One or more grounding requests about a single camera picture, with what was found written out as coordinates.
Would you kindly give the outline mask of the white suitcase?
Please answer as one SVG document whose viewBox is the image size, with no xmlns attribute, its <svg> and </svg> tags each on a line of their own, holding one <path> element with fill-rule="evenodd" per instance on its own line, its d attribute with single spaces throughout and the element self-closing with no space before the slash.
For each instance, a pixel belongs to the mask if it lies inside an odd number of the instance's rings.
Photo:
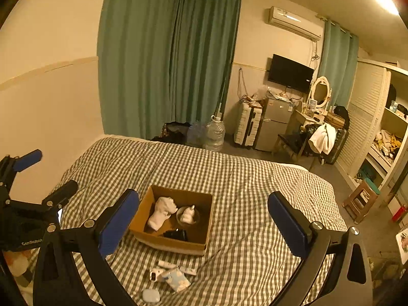
<svg viewBox="0 0 408 306">
<path fill-rule="evenodd" d="M 262 106 L 256 101 L 242 102 L 239 107 L 234 143 L 239 146 L 254 145 L 262 115 Z"/>
</svg>

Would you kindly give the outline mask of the white cloth on chair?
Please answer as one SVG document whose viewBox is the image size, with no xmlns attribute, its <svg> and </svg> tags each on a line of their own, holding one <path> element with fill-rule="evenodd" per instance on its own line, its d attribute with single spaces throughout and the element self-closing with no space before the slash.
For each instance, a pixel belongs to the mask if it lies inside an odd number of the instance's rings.
<svg viewBox="0 0 408 306">
<path fill-rule="evenodd" d="M 337 130 L 324 123 L 309 138 L 309 146 L 314 153 L 328 155 L 334 147 Z"/>
</svg>

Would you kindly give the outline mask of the white louvered wardrobe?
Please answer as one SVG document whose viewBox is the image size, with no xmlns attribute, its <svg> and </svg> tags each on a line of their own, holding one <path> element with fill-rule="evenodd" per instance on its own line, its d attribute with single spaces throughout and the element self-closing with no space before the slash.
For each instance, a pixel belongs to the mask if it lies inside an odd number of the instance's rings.
<svg viewBox="0 0 408 306">
<path fill-rule="evenodd" d="M 347 111 L 350 125 L 347 141 L 335 166 L 351 187 L 364 164 L 375 171 L 374 182 L 380 196 L 386 198 L 398 177 L 398 169 L 407 160 L 407 118 L 390 109 L 387 98 L 391 87 L 396 89 L 396 103 L 407 107 L 407 71 L 396 66 L 359 59 Z M 375 136 L 386 130 L 402 139 L 400 149 L 390 161 L 374 145 Z"/>
</svg>

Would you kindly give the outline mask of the white plaster bear figurine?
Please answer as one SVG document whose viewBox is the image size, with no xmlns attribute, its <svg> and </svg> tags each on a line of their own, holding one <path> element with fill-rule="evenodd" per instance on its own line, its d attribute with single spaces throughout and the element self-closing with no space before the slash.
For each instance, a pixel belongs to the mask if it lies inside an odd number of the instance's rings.
<svg viewBox="0 0 408 306">
<path fill-rule="evenodd" d="M 147 225 L 154 231 L 158 231 L 164 222 L 178 210 L 173 198 L 159 197 L 154 206 L 154 212 L 149 217 Z"/>
</svg>

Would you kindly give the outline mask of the silver mini fridge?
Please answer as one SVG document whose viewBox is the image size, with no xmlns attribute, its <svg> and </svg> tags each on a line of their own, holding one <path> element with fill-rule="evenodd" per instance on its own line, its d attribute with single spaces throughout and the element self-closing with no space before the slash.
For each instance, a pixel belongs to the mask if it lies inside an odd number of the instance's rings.
<svg viewBox="0 0 408 306">
<path fill-rule="evenodd" d="M 286 132 L 292 115 L 292 106 L 287 101 L 268 98 L 263 107 L 261 122 L 255 140 L 258 151 L 271 152 L 279 134 Z"/>
</svg>

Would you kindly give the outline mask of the white oval vanity mirror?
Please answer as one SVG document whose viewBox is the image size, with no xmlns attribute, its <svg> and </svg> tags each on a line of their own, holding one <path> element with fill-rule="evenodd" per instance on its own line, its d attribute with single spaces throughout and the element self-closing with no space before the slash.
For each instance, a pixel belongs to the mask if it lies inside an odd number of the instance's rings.
<svg viewBox="0 0 408 306">
<path fill-rule="evenodd" d="M 331 88 L 325 76 L 318 77 L 309 92 L 309 104 L 312 108 L 324 108 L 330 101 Z"/>
</svg>

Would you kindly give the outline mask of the black bag on floor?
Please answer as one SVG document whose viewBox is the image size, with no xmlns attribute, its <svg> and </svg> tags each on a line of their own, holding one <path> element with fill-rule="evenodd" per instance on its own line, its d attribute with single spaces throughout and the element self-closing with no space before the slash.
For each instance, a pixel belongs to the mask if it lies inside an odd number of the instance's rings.
<svg viewBox="0 0 408 306">
<path fill-rule="evenodd" d="M 162 127 L 161 134 L 152 138 L 151 141 L 170 144 L 186 144 L 187 132 L 190 126 L 191 124 L 188 122 L 165 123 Z"/>
</svg>

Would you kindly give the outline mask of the white earbuds case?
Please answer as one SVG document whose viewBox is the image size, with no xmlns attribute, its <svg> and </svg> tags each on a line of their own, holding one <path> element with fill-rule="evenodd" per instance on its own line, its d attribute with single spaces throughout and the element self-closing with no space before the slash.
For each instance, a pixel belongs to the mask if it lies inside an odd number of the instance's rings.
<svg viewBox="0 0 408 306">
<path fill-rule="evenodd" d="M 146 303 L 160 302 L 160 292 L 157 289 L 144 289 L 142 298 Z"/>
</svg>

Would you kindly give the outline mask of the small wooden stool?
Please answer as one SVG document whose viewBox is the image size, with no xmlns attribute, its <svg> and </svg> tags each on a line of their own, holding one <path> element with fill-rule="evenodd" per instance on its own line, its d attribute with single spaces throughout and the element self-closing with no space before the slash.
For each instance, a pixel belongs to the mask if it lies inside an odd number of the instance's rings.
<svg viewBox="0 0 408 306">
<path fill-rule="evenodd" d="M 380 190 L 369 179 L 365 178 L 355 191 L 342 203 L 342 207 L 350 211 L 355 224 L 360 224 L 375 204 Z"/>
</svg>

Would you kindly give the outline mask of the large green curtain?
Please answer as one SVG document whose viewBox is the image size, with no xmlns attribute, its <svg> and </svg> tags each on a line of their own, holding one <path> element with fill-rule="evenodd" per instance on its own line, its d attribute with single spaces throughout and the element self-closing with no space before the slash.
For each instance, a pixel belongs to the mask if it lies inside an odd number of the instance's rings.
<svg viewBox="0 0 408 306">
<path fill-rule="evenodd" d="M 104 132 L 152 139 L 227 100 L 241 0 L 104 0 L 97 40 Z"/>
</svg>

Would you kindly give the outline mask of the small white bunny figurine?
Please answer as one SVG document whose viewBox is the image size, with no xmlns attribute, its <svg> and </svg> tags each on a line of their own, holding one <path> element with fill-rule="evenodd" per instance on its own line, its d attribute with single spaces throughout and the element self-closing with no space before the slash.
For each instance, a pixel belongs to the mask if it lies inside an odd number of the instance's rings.
<svg viewBox="0 0 408 306">
<path fill-rule="evenodd" d="M 187 207 L 181 214 L 180 221 L 183 224 L 194 224 L 195 206 Z"/>
</svg>

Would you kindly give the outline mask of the white cream tube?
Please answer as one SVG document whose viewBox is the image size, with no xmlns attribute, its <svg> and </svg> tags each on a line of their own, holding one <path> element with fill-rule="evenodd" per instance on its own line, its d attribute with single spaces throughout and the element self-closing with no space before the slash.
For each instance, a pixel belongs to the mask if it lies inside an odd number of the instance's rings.
<svg viewBox="0 0 408 306">
<path fill-rule="evenodd" d="M 197 270 L 196 269 L 192 269 L 189 267 L 184 267 L 178 264 L 174 264 L 171 262 L 167 262 L 164 260 L 159 260 L 158 261 L 158 266 L 162 267 L 164 269 L 175 269 L 178 268 L 182 273 L 187 274 L 189 276 L 196 276 L 197 275 Z"/>
</svg>

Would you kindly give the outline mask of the wooden dressing table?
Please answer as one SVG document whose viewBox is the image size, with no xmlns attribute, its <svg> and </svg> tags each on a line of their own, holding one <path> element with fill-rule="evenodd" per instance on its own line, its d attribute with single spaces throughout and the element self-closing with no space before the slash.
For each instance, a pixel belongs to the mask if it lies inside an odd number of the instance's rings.
<svg viewBox="0 0 408 306">
<path fill-rule="evenodd" d="M 341 129 L 345 125 L 345 119 L 331 112 L 327 112 L 326 114 L 311 112 L 311 115 L 307 115 L 301 111 L 294 110 L 284 133 L 286 135 L 298 134 L 300 133 L 302 126 L 310 124 L 322 125 L 324 123 L 328 123 L 337 129 Z"/>
</svg>

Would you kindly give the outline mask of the grey checkered bed cover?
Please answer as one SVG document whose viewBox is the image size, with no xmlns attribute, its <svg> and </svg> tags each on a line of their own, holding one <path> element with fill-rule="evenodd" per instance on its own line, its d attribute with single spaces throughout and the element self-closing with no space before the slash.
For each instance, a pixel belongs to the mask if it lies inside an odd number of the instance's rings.
<svg viewBox="0 0 408 306">
<path fill-rule="evenodd" d="M 299 263 L 269 215 L 267 200 L 274 191 L 310 221 L 347 228 L 332 185 L 315 174 L 184 145 L 105 137 L 78 157 L 59 183 L 69 180 L 79 189 L 63 209 L 64 229 L 97 218 L 127 189 L 143 196 L 157 185 L 213 196 L 204 256 L 159 251 L 126 234 L 107 258 L 138 305 L 148 288 L 159 290 L 161 305 L 269 305 Z M 190 287 L 175 292 L 165 281 L 150 281 L 150 270 L 162 268 L 159 260 L 196 269 L 196 276 L 184 274 Z"/>
</svg>

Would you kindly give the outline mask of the small green window curtain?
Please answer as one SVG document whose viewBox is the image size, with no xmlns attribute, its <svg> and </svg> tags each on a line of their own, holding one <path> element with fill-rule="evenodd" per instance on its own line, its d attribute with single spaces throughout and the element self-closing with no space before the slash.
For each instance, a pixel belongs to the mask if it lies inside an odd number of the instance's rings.
<svg viewBox="0 0 408 306">
<path fill-rule="evenodd" d="M 359 37 L 344 30 L 328 19 L 324 27 L 322 57 L 318 75 L 327 78 L 330 89 L 330 105 L 349 103 L 355 71 L 358 63 Z"/>
</svg>

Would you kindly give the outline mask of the white air conditioner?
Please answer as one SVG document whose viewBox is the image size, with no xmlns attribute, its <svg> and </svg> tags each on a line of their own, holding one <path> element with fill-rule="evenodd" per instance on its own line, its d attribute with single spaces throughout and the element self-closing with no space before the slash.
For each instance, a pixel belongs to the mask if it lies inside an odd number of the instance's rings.
<svg viewBox="0 0 408 306">
<path fill-rule="evenodd" d="M 318 42 L 323 36 L 323 28 L 321 26 L 275 6 L 269 10 L 268 23 L 314 42 Z"/>
</svg>

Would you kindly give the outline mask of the black wall television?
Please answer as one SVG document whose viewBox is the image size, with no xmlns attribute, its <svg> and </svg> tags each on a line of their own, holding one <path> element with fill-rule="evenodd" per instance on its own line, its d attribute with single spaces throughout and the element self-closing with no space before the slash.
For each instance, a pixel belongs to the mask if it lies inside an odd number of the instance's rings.
<svg viewBox="0 0 408 306">
<path fill-rule="evenodd" d="M 314 70 L 304 64 L 274 54 L 272 56 L 268 81 L 286 88 L 308 93 Z"/>
</svg>

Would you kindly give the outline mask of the floral tissue pack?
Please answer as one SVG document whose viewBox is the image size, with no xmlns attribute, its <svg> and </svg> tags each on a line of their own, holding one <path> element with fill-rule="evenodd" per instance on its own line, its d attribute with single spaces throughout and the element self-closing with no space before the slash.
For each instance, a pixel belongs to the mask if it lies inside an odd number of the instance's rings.
<svg viewBox="0 0 408 306">
<path fill-rule="evenodd" d="M 191 283 L 185 277 L 184 273 L 178 268 L 169 269 L 161 274 L 161 278 L 165 281 L 175 292 L 182 292 L 189 288 Z"/>
</svg>

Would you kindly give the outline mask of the brown cardboard box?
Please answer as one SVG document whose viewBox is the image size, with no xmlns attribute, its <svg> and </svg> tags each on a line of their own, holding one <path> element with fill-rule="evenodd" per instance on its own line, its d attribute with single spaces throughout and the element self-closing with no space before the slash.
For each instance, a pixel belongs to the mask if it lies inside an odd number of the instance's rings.
<svg viewBox="0 0 408 306">
<path fill-rule="evenodd" d="M 164 222 L 158 231 L 154 231 L 147 225 L 147 221 L 153 214 L 155 203 L 159 197 L 173 198 L 178 210 Z M 183 224 L 180 221 L 181 214 L 192 205 L 195 206 L 194 224 Z M 139 204 L 129 229 L 138 241 L 154 249 L 204 256 L 210 240 L 212 214 L 213 196 L 210 194 L 151 185 Z M 186 230 L 188 241 L 184 242 L 162 236 L 165 231 L 172 229 Z"/>
</svg>

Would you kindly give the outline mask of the dark glossy round object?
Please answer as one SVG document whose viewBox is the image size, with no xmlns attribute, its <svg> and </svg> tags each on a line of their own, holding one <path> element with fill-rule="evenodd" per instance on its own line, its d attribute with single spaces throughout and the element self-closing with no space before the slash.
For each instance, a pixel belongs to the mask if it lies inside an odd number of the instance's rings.
<svg viewBox="0 0 408 306">
<path fill-rule="evenodd" d="M 172 229 L 165 231 L 164 234 L 162 234 L 163 237 L 165 238 L 170 238 L 174 240 L 179 240 L 179 241 L 188 241 L 187 237 L 187 231 L 184 229 Z"/>
</svg>

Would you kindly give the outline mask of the large clear water jug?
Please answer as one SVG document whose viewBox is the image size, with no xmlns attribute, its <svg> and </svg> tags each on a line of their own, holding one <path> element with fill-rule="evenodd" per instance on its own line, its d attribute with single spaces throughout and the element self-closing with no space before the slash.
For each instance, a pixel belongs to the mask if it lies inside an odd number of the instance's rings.
<svg viewBox="0 0 408 306">
<path fill-rule="evenodd" d="M 224 138 L 225 125 L 222 120 L 222 114 L 218 112 L 211 117 L 211 120 L 206 125 L 203 148 L 219 152 L 223 147 Z"/>
</svg>

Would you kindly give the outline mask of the dark chair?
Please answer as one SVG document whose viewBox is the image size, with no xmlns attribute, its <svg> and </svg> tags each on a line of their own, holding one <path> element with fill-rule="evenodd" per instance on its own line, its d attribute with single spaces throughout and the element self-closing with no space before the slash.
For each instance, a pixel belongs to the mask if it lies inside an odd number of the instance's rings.
<svg viewBox="0 0 408 306">
<path fill-rule="evenodd" d="M 278 134 L 272 154 L 287 153 L 293 162 L 298 162 L 301 156 L 312 156 L 321 160 L 322 154 L 313 151 L 309 144 L 309 139 L 319 127 L 318 124 L 301 125 L 296 133 Z"/>
</svg>

